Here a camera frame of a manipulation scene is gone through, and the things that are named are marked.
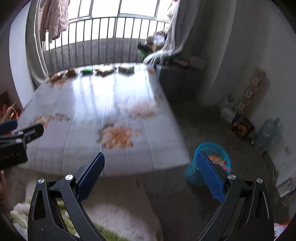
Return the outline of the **orange snack packet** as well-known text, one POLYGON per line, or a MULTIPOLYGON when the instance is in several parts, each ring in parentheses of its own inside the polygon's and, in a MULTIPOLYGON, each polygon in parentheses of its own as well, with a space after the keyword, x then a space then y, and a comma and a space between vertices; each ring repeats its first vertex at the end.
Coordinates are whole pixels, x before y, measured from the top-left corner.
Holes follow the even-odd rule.
POLYGON ((63 73, 63 72, 56 72, 56 73, 53 73, 53 74, 50 76, 49 81, 50 81, 51 83, 54 83, 54 82, 56 82, 56 81, 61 80, 61 79, 63 78, 63 76, 64 76, 64 73, 63 73))

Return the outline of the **clear water jug far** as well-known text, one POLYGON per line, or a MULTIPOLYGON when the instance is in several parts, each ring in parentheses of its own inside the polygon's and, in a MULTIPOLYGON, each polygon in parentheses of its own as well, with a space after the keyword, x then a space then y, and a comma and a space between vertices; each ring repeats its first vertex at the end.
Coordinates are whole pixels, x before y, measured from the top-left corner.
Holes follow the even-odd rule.
POLYGON ((272 141, 279 134, 279 122, 279 117, 277 117, 275 120, 269 118, 256 132, 254 136, 254 147, 259 153, 264 153, 269 147, 269 145, 272 143, 272 141))

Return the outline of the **small brown snack packet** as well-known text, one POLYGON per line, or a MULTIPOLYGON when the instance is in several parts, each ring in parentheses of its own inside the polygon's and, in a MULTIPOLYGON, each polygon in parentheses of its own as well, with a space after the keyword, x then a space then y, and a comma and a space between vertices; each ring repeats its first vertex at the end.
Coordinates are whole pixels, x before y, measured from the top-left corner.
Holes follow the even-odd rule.
POLYGON ((71 78, 71 77, 75 77, 77 75, 77 71, 75 68, 70 68, 68 69, 68 71, 65 73, 65 75, 68 77, 68 78, 71 78))

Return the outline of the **green snack packet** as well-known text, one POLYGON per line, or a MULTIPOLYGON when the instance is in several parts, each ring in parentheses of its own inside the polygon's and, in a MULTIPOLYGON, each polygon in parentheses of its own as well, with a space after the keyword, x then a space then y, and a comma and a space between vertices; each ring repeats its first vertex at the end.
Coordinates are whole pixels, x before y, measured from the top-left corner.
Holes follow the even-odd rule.
POLYGON ((81 73, 83 75, 92 75, 93 74, 93 68, 90 68, 90 67, 83 68, 81 70, 81 73))

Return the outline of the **yellow green snack bag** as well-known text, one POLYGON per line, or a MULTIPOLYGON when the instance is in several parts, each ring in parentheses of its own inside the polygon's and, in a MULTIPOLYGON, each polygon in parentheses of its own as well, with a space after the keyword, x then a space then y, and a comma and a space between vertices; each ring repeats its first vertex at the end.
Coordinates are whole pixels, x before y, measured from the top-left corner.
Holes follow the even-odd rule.
POLYGON ((100 75, 100 76, 107 76, 110 75, 112 73, 114 73, 114 71, 116 71, 117 68, 113 65, 102 65, 99 66, 98 68, 95 69, 96 74, 100 75))

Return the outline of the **dark grey cabinet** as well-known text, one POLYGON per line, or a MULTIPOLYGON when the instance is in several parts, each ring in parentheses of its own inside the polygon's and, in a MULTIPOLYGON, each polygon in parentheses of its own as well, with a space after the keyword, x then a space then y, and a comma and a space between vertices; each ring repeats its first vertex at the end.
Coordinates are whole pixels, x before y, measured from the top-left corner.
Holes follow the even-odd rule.
POLYGON ((194 101, 202 86, 203 70, 178 65, 155 66, 157 80, 170 104, 194 101))

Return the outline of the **pink quilted jacket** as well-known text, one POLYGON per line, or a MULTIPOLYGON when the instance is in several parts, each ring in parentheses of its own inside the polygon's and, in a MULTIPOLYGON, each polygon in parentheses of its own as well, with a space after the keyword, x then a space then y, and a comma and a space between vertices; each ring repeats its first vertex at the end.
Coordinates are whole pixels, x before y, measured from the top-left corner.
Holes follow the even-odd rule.
POLYGON ((60 34, 67 30, 68 27, 68 7, 69 0, 52 0, 45 1, 42 7, 40 20, 40 40, 46 40, 48 32, 49 43, 58 39, 60 34))

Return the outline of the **grey balcony railing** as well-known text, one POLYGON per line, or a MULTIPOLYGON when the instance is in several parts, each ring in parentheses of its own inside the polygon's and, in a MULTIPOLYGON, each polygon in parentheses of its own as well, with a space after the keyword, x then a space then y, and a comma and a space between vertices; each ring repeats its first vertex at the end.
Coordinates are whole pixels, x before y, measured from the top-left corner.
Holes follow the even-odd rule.
POLYGON ((89 65, 141 63, 145 54, 138 46, 169 25, 166 20, 129 14, 71 19, 59 38, 41 42, 46 68, 53 73, 89 65))

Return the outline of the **white curtain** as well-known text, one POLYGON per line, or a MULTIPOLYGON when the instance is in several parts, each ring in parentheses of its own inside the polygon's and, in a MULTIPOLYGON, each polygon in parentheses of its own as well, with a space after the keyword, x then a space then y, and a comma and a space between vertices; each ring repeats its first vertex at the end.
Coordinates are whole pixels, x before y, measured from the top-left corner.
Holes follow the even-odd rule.
POLYGON ((200 7, 201 1, 178 1, 163 48, 149 54, 143 61, 145 65, 156 65, 158 61, 173 57, 183 51, 197 20, 200 7))

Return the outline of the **patterned board leaning on wall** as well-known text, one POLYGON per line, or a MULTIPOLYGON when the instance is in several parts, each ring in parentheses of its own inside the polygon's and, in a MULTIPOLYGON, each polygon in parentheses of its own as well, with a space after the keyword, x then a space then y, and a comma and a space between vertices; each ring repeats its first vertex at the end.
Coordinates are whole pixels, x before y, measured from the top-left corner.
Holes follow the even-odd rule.
POLYGON ((235 111, 237 113, 244 114, 246 112, 265 77, 265 71, 256 69, 254 75, 252 75, 250 79, 250 84, 246 88, 239 104, 236 106, 235 111))

